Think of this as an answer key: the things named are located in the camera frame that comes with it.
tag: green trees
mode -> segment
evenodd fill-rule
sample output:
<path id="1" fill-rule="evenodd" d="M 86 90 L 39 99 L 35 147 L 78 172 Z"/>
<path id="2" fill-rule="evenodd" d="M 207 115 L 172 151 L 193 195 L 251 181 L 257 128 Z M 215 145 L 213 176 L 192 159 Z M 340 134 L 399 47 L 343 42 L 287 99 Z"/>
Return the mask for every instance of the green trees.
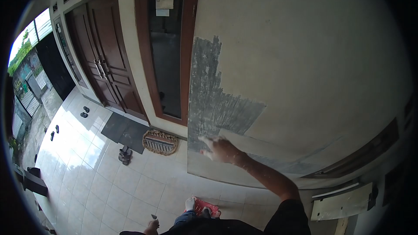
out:
<path id="1" fill-rule="evenodd" d="M 7 71 L 9 72 L 10 76 L 13 76 L 13 74 L 15 73 L 16 69 L 18 68 L 18 66 L 20 65 L 22 60 L 29 53 L 29 51 L 32 49 L 32 45 L 30 44 L 30 40 L 28 39 L 25 42 L 25 39 L 28 38 L 28 35 L 29 35 L 29 32 L 28 32 L 28 30 L 26 30 L 26 32 L 24 34 L 24 37 L 22 39 L 22 45 L 19 48 L 18 53 L 16 54 L 15 58 L 13 58 L 13 60 L 9 64 L 9 68 L 7 69 Z"/>

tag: metal gate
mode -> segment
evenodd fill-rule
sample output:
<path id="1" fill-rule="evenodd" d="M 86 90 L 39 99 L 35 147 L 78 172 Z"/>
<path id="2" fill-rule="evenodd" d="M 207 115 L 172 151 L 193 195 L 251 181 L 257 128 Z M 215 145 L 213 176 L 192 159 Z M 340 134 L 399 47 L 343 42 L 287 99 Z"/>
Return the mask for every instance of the metal gate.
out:
<path id="1" fill-rule="evenodd" d="M 40 102 L 38 98 L 34 95 L 34 92 L 30 88 L 28 82 L 24 80 L 20 85 L 16 97 L 23 105 L 24 109 L 28 114 L 33 117 L 38 108 L 40 107 Z"/>

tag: black shirt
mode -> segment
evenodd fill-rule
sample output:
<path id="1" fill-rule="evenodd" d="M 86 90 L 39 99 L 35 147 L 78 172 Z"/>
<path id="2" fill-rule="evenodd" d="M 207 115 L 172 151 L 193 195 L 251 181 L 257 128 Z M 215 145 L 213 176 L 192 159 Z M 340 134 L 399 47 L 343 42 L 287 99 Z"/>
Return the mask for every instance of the black shirt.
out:
<path id="1" fill-rule="evenodd" d="M 123 231 L 120 235 L 138 235 L 141 232 Z M 271 217 L 264 232 L 240 220 L 196 218 L 164 232 L 164 235 L 217 235 L 217 234 L 277 234 L 310 235 L 308 218 L 300 200 L 285 200 Z"/>

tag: black doormat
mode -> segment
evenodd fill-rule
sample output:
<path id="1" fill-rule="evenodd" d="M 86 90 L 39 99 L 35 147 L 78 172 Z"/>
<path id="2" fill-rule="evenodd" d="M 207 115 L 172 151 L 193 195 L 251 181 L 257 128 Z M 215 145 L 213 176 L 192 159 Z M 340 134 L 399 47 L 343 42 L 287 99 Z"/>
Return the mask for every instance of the black doormat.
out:
<path id="1" fill-rule="evenodd" d="M 114 112 L 101 133 L 115 143 L 127 145 L 142 154 L 144 152 L 142 137 L 148 130 L 151 128 Z"/>

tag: blue jeans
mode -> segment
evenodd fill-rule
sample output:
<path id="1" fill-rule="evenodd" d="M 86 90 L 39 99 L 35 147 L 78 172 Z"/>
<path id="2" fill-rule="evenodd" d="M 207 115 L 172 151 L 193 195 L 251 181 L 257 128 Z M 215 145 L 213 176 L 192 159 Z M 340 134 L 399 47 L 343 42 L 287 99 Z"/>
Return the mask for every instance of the blue jeans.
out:
<path id="1" fill-rule="evenodd" d="M 194 218 L 197 218 L 196 212 L 194 212 L 194 210 L 188 210 L 186 212 L 183 212 L 179 217 L 175 219 L 174 225 L 176 225 L 179 222 L 185 222 Z"/>

